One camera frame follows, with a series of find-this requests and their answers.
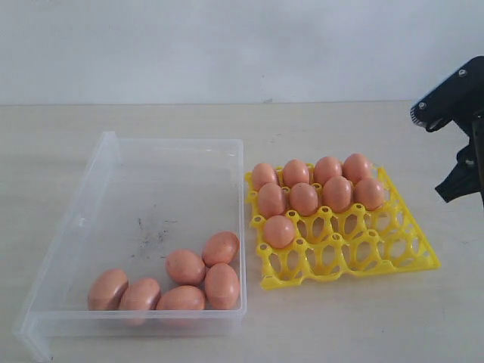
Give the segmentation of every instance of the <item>clear plastic container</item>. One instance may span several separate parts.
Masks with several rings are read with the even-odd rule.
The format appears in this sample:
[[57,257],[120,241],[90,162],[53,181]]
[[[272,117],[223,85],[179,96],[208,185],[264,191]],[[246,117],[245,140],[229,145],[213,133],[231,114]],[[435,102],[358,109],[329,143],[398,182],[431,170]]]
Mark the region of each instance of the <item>clear plastic container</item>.
[[[233,310],[91,312],[87,295],[104,270],[130,281],[175,286],[164,258],[201,253],[218,231],[239,235],[232,266],[240,278]],[[220,335],[247,310],[244,253],[244,150],[240,140],[130,139],[105,132],[47,252],[15,334],[36,361],[50,361],[51,337]],[[129,320],[146,318],[142,326]]]

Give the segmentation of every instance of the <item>egg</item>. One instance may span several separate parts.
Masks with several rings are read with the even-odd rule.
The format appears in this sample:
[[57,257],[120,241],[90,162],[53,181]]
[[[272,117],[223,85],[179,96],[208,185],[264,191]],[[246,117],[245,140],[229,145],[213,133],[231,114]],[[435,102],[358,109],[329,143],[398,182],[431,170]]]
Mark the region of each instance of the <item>egg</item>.
[[342,176],[335,176],[326,181],[321,199],[335,213],[342,213],[352,205],[352,184]]
[[385,202],[385,191],[381,182],[375,178],[362,179],[355,186],[355,202],[367,210],[376,210]]
[[[153,278],[142,278],[126,289],[119,310],[153,310],[161,297],[160,285]],[[129,319],[129,325],[144,323],[143,318]]]
[[176,250],[166,257],[168,275],[180,285],[200,285],[205,278],[205,263],[190,250]]
[[239,250],[239,239],[230,231],[214,234],[205,244],[202,260],[207,267],[217,263],[230,263]]
[[88,294],[89,310],[117,310],[127,288],[128,276],[122,269],[105,271],[91,285]]
[[289,204],[301,216],[310,216],[318,210],[318,192],[312,185],[298,183],[290,190]]
[[161,296],[157,310],[204,310],[205,294],[195,286],[185,285],[171,289]]
[[356,185],[360,180],[371,177],[371,163],[362,154],[351,154],[343,164],[343,176]]
[[205,293],[210,305],[217,310],[234,308],[240,292],[237,273],[226,263],[217,263],[206,273]]
[[309,168],[301,160],[291,160],[282,169],[282,179],[289,188],[292,188],[297,183],[309,184]]
[[271,164],[257,164],[252,170],[252,188],[259,191],[266,184],[279,184],[278,174]]
[[287,195],[279,185],[266,184],[260,188],[257,195],[257,207],[259,214],[266,219],[284,214],[287,208]]
[[284,248],[296,238],[296,229],[287,217],[273,216],[265,221],[262,237],[274,248]]
[[324,186],[334,176],[342,174],[341,162],[336,157],[323,157],[315,165],[315,183],[319,183],[321,186]]

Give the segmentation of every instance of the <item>yellow egg tray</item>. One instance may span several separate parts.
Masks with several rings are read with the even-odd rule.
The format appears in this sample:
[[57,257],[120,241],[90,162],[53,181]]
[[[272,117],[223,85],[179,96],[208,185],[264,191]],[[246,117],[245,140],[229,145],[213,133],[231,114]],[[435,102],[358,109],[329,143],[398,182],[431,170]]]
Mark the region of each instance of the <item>yellow egg tray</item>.
[[[307,165],[312,176],[314,166]],[[276,170],[283,185],[282,168]],[[385,169],[377,167],[374,174],[385,188],[384,205],[367,211],[355,203],[344,213],[333,213],[322,206],[307,217],[290,209],[285,216],[296,226],[296,238],[283,249],[271,247],[262,238],[265,219],[258,211],[252,173],[246,174],[247,202],[252,206],[250,227],[257,230],[256,251],[262,259],[263,289],[297,286],[306,278],[325,282],[343,274],[364,277],[440,267],[427,237]],[[312,185],[321,193],[320,184]]]

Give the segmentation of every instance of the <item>egg tray slot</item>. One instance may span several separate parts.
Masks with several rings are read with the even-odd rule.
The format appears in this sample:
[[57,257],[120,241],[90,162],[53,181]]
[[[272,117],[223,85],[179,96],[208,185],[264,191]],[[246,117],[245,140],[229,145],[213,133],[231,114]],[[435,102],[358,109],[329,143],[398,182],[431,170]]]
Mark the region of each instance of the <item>egg tray slot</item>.
[[[314,166],[307,165],[312,181]],[[288,191],[283,185],[282,168],[276,171],[280,185]],[[296,238],[283,249],[271,247],[262,238],[265,219],[258,211],[252,173],[246,174],[247,202],[252,206],[250,227],[257,231],[263,289],[297,286],[306,278],[325,282],[343,274],[364,277],[440,267],[427,237],[385,169],[377,167],[374,174],[385,188],[384,205],[367,211],[362,204],[354,203],[344,213],[333,213],[322,206],[307,217],[289,209],[285,216],[295,225]],[[321,186],[313,185],[321,193]]]

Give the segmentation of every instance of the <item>plastic egg tray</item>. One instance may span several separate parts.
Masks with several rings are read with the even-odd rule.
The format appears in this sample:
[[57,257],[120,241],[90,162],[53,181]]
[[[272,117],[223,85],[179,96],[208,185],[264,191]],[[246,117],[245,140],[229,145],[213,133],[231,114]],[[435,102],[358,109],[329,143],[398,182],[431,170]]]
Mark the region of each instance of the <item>plastic egg tray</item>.
[[[314,166],[307,164],[312,176]],[[282,168],[276,168],[280,185]],[[375,167],[375,177],[385,188],[385,204],[367,211],[354,203],[344,213],[333,213],[327,206],[307,217],[289,209],[285,216],[296,226],[296,238],[276,249],[262,238],[264,217],[257,207],[252,173],[247,202],[252,206],[250,227],[257,230],[257,254],[262,259],[261,287],[271,290],[300,285],[305,279],[334,281],[343,274],[357,277],[419,271],[440,267],[427,237],[383,167]],[[313,183],[320,194],[322,187]]]

